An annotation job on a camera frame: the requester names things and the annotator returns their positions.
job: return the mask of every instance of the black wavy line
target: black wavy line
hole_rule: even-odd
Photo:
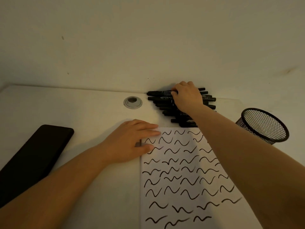
[[[195,140],[196,142],[201,142],[202,138],[203,138],[203,135],[199,141],[197,141],[196,138],[193,138],[193,140]]]
[[[209,183],[205,178],[201,178],[200,181],[199,181],[200,184],[201,184],[201,180],[202,180],[202,179],[204,179],[209,185],[212,183],[212,181]]]
[[[232,192],[232,190],[234,189],[235,185],[233,185],[233,187],[232,187],[232,189],[231,189],[230,191],[229,191],[229,190],[227,190],[227,188],[226,188],[226,187],[221,186],[221,187],[220,187],[220,192],[221,192],[221,188],[222,188],[222,187],[223,187],[223,188],[225,188],[227,192]]]
[[[204,221],[204,220],[206,220],[207,218],[212,218],[211,216],[205,216],[203,219],[201,219],[199,216],[195,216],[195,218],[194,218],[194,221],[193,222],[195,222],[195,219],[200,219],[202,222]]]
[[[178,177],[178,178],[177,178],[176,176],[174,176],[173,178],[175,178],[175,179],[177,179],[177,180],[178,180],[178,179],[179,179],[179,178],[181,178],[181,177],[182,177],[182,175],[181,175],[180,177]]]
[[[164,209],[164,208],[166,208],[166,207],[168,206],[168,204],[167,204],[165,207],[159,206],[159,204],[155,201],[155,202],[153,202],[153,203],[149,206],[149,208],[150,208],[154,203],[157,204],[157,206],[158,206],[159,208],[161,208],[161,209]]]
[[[183,168],[187,168],[187,167],[186,167],[186,166],[184,166]],[[183,168],[182,168],[182,169],[183,169]],[[181,171],[182,171],[182,169],[181,169]],[[187,168],[187,169],[188,169],[188,168]],[[195,169],[195,167],[193,168],[193,170],[192,170],[192,171],[190,171],[189,169],[188,169],[188,170],[189,170],[189,172],[190,172],[190,173],[192,173],[192,172],[194,171],[194,169]]]
[[[208,204],[213,204],[214,206],[219,206],[219,204],[214,204],[214,203],[212,203],[212,202],[208,202],[205,206],[204,206],[204,208],[202,208],[202,206],[197,206],[197,207],[199,207],[199,208],[201,208],[202,210],[205,210],[206,208],[207,208],[207,206],[208,206]]]
[[[153,169],[153,170],[151,171],[151,173],[149,173],[149,172],[147,172],[147,171],[143,171],[142,173],[148,173],[149,175],[151,175],[151,174],[153,173],[154,170],[156,170],[156,171],[161,171],[161,169]]]
[[[164,152],[164,154],[165,154],[168,150],[172,151],[171,149],[167,149],[167,150]],[[179,150],[180,150],[180,148],[177,150],[177,152],[178,152]],[[176,152],[176,153],[177,153],[177,152]],[[172,151],[172,153],[173,153],[173,154],[176,154],[176,153],[174,153],[173,151]]]
[[[186,191],[186,192],[188,193],[189,198],[190,198],[191,200],[194,200],[195,198],[197,198],[197,197],[199,196],[199,194],[198,194],[198,195],[197,195],[195,198],[191,198],[191,196],[190,196],[189,192],[188,192],[187,190],[184,190],[184,191]]]
[[[164,146],[162,146],[161,148],[154,147],[154,148],[152,149],[152,151],[151,151],[150,153],[148,153],[148,154],[151,154],[151,153],[153,152],[154,149],[160,150],[160,149],[162,149],[163,147],[164,147]]]
[[[144,188],[145,188],[146,183],[147,183],[148,181],[150,181],[150,183],[151,183],[152,185],[156,185],[156,184],[159,182],[159,181],[157,181],[157,182],[154,184],[154,183],[152,183],[152,181],[151,181],[150,179],[147,179],[147,181],[145,182]]]
[[[197,146],[191,152],[188,150],[184,150],[183,152],[188,151],[191,154],[196,148],[197,148]]]
[[[172,225],[172,226],[175,226],[178,222],[184,222],[184,221],[189,220],[189,219],[190,219],[190,218],[187,218],[187,219],[184,219],[184,220],[178,219],[177,222],[175,222],[174,224],[172,224],[172,222],[168,222],[168,223],[166,223],[164,229],[166,229],[166,226],[167,226],[168,224],[170,224],[170,225]]]
[[[183,159],[183,160],[180,162],[180,165],[181,165],[181,163],[182,163],[183,161],[186,161],[188,164],[190,164],[190,163],[194,160],[194,158],[197,157],[197,156],[199,156],[199,155],[194,156],[193,159],[192,159],[190,162],[188,162],[187,160]]]
[[[157,162],[159,162],[160,160],[158,160],[158,161],[156,162],[154,159],[151,159],[148,163],[147,163],[147,162],[144,162],[144,164],[146,163],[147,165],[149,165],[151,161],[154,161],[155,163],[157,163]]]
[[[206,174],[210,169],[208,169],[206,172],[204,172],[204,170],[203,169],[201,169],[202,170],[202,172],[204,173],[204,174]]]
[[[163,135],[163,134],[170,135],[170,134],[171,134],[171,131],[170,131],[170,133],[169,133],[169,134],[167,134],[167,132],[162,133],[162,135]]]
[[[189,132],[191,132],[191,131],[188,131],[188,133],[189,133]],[[192,134],[194,134],[193,132],[191,132],[191,133],[192,133]],[[200,131],[199,131],[199,133],[200,133]],[[198,135],[199,133],[197,133],[197,134],[194,134],[194,135]]]
[[[218,193],[218,190],[216,191],[216,193],[215,193],[215,194],[210,194],[210,193],[208,192],[208,194],[209,194],[209,195],[211,195],[211,196],[215,196],[217,193]]]
[[[167,186],[166,189],[167,189],[168,187],[170,188],[170,186]],[[166,189],[165,189],[165,191],[164,191],[164,194],[165,194],[165,192],[166,192]],[[180,189],[180,187],[178,188],[178,190],[179,190],[179,189]],[[173,192],[173,190],[172,190],[171,188],[170,188],[170,190],[171,190],[171,192]],[[177,190],[176,192],[173,192],[173,193],[174,193],[174,194],[177,193],[178,190]]]
[[[162,171],[162,172],[161,172],[161,174],[160,174],[160,177],[161,177],[162,173],[169,174],[169,173],[170,173],[170,171],[171,171],[171,169],[173,169],[174,171],[178,172],[180,168],[179,168],[178,170],[175,170],[175,168],[174,168],[174,167],[171,167],[171,168],[170,168],[170,170],[168,171],[168,173],[167,173],[166,171]]]
[[[179,158],[176,161],[173,158],[170,158],[168,160],[168,162],[162,162],[162,163],[166,163],[167,165],[170,165],[170,160],[173,160],[173,162],[177,162],[179,160]]]
[[[146,222],[147,220],[151,219],[154,223],[157,223],[157,222],[159,222],[160,219],[163,219],[163,218],[165,218],[165,217],[167,217],[167,215],[166,215],[166,216],[163,216],[163,217],[161,217],[161,218],[159,218],[157,221],[155,221],[153,218],[150,217],[150,218],[146,219],[145,222]]]
[[[238,202],[239,200],[241,200],[241,199],[242,199],[242,198],[239,198],[238,200],[236,200],[235,202],[233,202],[232,200],[226,198],[226,199],[222,200],[221,202],[224,202],[224,201],[226,201],[226,200],[230,200],[233,204],[235,204],[235,203],[237,203],[237,202]]]
[[[209,161],[209,159],[207,158],[207,157],[202,157],[202,158],[200,158],[200,160],[199,160],[199,162],[201,161],[201,159],[203,159],[203,158],[206,158],[207,160],[208,160],[208,162],[213,162],[215,159],[218,159],[218,158],[214,158],[213,160],[211,160],[211,161]]]
[[[147,140],[149,140],[151,142],[151,144],[154,144],[156,142],[156,140],[154,142],[152,142],[149,138],[146,139],[146,141],[144,143],[147,142]]]
[[[175,209],[175,211],[176,211],[177,213],[179,213],[181,209],[183,209],[183,210],[185,211],[185,213],[188,213],[188,214],[190,214],[190,213],[192,213],[192,212],[194,211],[194,210],[192,210],[192,211],[190,211],[190,212],[187,212],[183,207],[180,207],[178,210],[177,210],[174,206],[172,206],[172,207]]]
[[[220,176],[223,176],[222,174],[220,174],[219,176],[218,176],[218,178],[220,177]],[[228,177],[225,177],[225,176],[223,176],[224,178],[226,178],[226,179],[228,179],[229,178],[229,176]]]
[[[177,140],[177,141],[179,141],[179,140]],[[177,142],[177,141],[176,141],[176,142]],[[174,143],[174,145],[176,144],[176,142]],[[190,141],[189,141],[189,142],[190,142]],[[188,143],[189,143],[189,142],[188,142]],[[179,141],[179,143],[180,143],[180,145],[183,145],[183,144],[181,144],[181,142],[180,142],[180,141]],[[187,145],[188,145],[188,143],[187,143],[186,145],[183,145],[183,146],[187,146]]]
[[[205,149],[200,149],[200,150],[204,150],[206,153],[209,153],[209,152],[211,152],[213,149],[211,149],[211,150],[208,151],[208,152],[207,152]]]
[[[152,189],[149,189],[149,191],[147,191],[145,197],[147,196],[148,192],[150,192],[150,191],[152,191],[152,194],[154,195],[154,197],[157,197],[161,190],[162,190],[162,187],[161,187],[161,189],[159,190],[159,192],[157,193],[157,195],[155,195],[155,193],[153,192],[153,190],[152,190]]]
[[[197,182],[198,178],[199,178],[199,176],[197,177],[197,179],[196,179],[196,181],[194,182],[194,184],[190,183],[190,181],[189,181],[187,178],[184,178],[184,179],[186,179],[186,180],[189,182],[189,184],[191,184],[191,185],[193,186],[193,185],[195,185],[195,183]]]
[[[174,134],[176,134],[176,132],[178,132],[178,133],[179,133],[179,131],[178,131],[178,130],[176,130]],[[184,132],[185,132],[185,130],[183,131],[183,133],[179,133],[179,134],[180,134],[180,135],[182,135],[182,134],[184,134]]]
[[[167,144],[170,144],[172,141],[173,141],[173,138],[172,138],[172,140],[170,141],[170,142],[167,142],[166,140],[164,140]]]

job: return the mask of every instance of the left arm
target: left arm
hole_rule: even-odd
[[[135,147],[140,139],[159,135],[158,125],[126,121],[102,143],[79,154],[0,208],[0,228],[58,228],[77,199],[109,164],[132,160],[153,149]]]

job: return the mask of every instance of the sheet of paper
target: sheet of paper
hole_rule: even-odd
[[[142,229],[261,228],[198,128],[158,130],[142,140]]]

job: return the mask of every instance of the metal mesh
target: metal mesh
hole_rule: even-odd
[[[270,144],[285,141],[289,137],[283,122],[261,109],[245,109],[236,124]]]

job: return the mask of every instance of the smartphone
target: smartphone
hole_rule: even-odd
[[[0,208],[46,177],[74,134],[42,125],[0,171]]]

